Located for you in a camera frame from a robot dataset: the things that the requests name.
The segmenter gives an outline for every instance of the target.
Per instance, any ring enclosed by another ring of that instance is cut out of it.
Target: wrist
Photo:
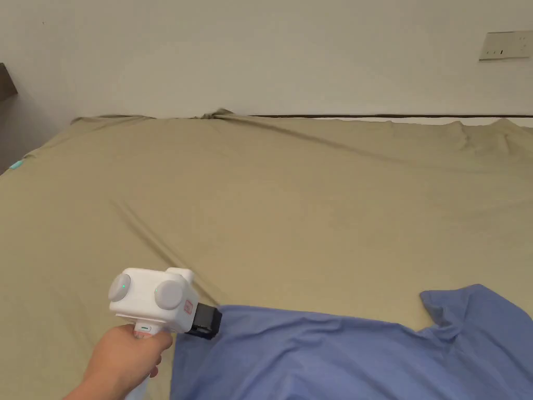
[[[116,374],[109,371],[91,374],[82,384],[93,388],[100,395],[95,396],[98,399],[120,400],[128,394],[125,382],[121,382]]]

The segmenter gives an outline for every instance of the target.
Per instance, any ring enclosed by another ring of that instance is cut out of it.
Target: cyan tag
[[[11,165],[11,166],[9,167],[9,169],[10,169],[10,170],[16,170],[18,167],[20,167],[20,166],[22,165],[22,162],[23,162],[23,161],[22,161],[21,159],[18,160],[16,163],[14,163],[13,165]]]

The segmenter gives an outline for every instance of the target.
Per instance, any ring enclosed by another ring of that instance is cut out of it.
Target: round knob
[[[131,281],[132,280],[128,274],[118,275],[109,288],[109,293],[107,295],[109,301],[122,300],[130,289]]]
[[[173,310],[181,303],[184,289],[185,285],[180,281],[161,282],[154,292],[156,304],[164,310]]]

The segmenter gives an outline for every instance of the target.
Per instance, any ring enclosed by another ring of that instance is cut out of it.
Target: red label
[[[185,302],[185,307],[183,307],[183,310],[189,315],[192,313],[192,303],[189,300]]]

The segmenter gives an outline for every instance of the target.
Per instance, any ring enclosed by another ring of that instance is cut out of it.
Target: device handle
[[[133,330],[133,335],[137,339],[147,339],[159,332],[161,328],[161,325],[138,319],[135,324],[135,329]],[[150,379],[150,377],[146,377],[139,386],[129,392],[124,400],[142,400],[146,394],[148,379]]]

